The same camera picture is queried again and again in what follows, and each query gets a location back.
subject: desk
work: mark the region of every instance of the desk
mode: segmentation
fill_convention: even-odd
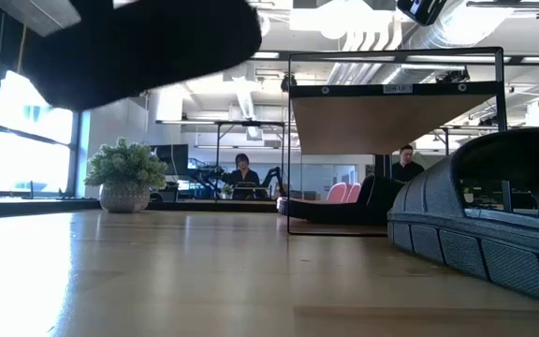
[[[0,336],[539,336],[539,301],[276,214],[0,218]]]

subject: black hair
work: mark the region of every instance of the black hair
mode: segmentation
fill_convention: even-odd
[[[249,157],[246,154],[237,154],[236,158],[234,158],[234,164],[236,164],[236,168],[239,168],[239,162],[245,161],[247,164],[249,164]]]
[[[413,150],[413,146],[407,144],[407,145],[401,147],[400,152],[403,152],[403,151],[405,151],[405,150],[411,150],[411,151],[412,151],[412,150]]]

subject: white wall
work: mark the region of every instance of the white wall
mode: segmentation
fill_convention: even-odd
[[[88,158],[93,156],[101,145],[113,145],[119,137],[125,137],[128,142],[151,145],[180,142],[179,125],[157,125],[151,115],[130,99],[122,99],[82,113],[77,197],[99,196],[98,187],[85,186],[83,181],[90,169]]]

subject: label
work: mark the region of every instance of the label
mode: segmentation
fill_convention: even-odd
[[[383,86],[384,94],[412,94],[413,84],[387,84]]]

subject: green plant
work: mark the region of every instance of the green plant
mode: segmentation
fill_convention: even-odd
[[[227,195],[232,194],[232,186],[229,184],[224,184],[224,187],[222,187],[222,192],[226,193]]]
[[[151,154],[149,146],[128,145],[125,138],[119,138],[116,146],[101,145],[90,164],[84,180],[89,186],[166,187],[166,164]]]

